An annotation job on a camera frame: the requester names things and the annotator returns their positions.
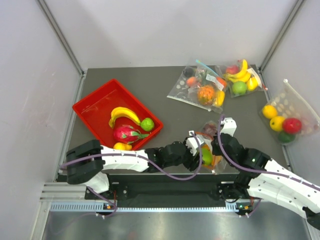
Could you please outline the orange mandarin cluster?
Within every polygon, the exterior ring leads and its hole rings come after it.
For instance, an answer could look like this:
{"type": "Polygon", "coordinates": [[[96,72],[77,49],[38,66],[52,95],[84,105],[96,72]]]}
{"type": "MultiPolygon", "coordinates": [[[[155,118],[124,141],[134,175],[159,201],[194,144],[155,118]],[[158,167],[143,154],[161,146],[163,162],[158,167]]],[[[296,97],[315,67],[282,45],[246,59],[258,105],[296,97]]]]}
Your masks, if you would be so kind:
{"type": "Polygon", "coordinates": [[[220,161],[222,160],[222,156],[220,155],[213,155],[211,165],[215,167],[220,161]]]}

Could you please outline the zip bag with red zipper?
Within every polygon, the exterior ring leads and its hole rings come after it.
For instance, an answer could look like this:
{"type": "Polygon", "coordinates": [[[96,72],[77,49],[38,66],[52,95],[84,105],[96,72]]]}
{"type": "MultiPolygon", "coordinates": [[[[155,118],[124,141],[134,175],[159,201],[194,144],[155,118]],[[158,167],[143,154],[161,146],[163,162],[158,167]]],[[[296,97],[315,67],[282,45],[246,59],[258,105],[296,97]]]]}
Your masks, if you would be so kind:
{"type": "MultiPolygon", "coordinates": [[[[216,125],[216,129],[218,128],[216,122],[210,120],[210,121],[207,121],[205,124],[208,124],[208,123],[215,124],[215,125],[216,125]]],[[[216,155],[216,154],[213,153],[212,141],[214,140],[214,136],[216,135],[217,131],[216,131],[215,135],[205,134],[205,133],[203,133],[203,127],[204,127],[204,125],[203,125],[198,131],[196,131],[195,133],[196,133],[197,135],[203,136],[203,138],[204,138],[205,144],[203,145],[202,148],[207,148],[207,149],[209,149],[210,152],[211,152],[211,154],[212,154],[212,156],[213,156],[213,155],[216,155]]],[[[203,167],[209,169],[214,175],[222,174],[222,173],[224,172],[225,168],[226,168],[226,165],[227,165],[227,162],[225,161],[225,159],[224,159],[223,157],[222,157],[221,161],[220,161],[216,166],[203,165],[203,164],[202,164],[203,167]]]]}

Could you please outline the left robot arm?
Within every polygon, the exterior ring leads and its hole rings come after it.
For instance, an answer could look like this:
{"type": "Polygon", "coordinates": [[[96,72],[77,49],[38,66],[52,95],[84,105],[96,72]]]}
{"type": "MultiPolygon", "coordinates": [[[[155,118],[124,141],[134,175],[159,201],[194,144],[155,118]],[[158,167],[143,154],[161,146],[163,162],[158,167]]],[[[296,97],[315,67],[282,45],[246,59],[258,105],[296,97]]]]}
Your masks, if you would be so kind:
{"type": "Polygon", "coordinates": [[[165,147],[133,151],[109,148],[98,140],[91,140],[68,151],[66,162],[60,167],[67,171],[68,184],[84,184],[106,199],[113,194],[114,187],[105,170],[155,173],[184,165],[191,172],[198,171],[202,164],[200,150],[204,144],[199,136],[191,136],[165,147]]]}

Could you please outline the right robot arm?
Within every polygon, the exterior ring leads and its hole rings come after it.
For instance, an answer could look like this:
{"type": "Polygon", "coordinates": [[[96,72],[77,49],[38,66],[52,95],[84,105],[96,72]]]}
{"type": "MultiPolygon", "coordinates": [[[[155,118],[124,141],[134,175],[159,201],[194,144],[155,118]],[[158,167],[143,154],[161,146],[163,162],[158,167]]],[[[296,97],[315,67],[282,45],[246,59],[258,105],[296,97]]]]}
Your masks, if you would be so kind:
{"type": "Polygon", "coordinates": [[[320,228],[320,187],[285,169],[269,155],[243,147],[226,133],[218,133],[211,142],[213,153],[221,155],[239,174],[233,192],[286,208],[315,229],[320,228]]]}

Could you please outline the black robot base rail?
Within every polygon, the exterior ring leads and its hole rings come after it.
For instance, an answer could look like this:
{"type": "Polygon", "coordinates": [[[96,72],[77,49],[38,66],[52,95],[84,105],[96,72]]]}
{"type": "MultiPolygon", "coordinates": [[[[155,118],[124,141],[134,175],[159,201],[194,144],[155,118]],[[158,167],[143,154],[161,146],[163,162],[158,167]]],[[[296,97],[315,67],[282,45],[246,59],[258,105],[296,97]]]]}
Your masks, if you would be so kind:
{"type": "Polygon", "coordinates": [[[175,180],[164,174],[108,174],[110,189],[101,195],[118,207],[221,207],[225,201],[250,202],[238,175],[200,173],[191,180],[175,180]]]}

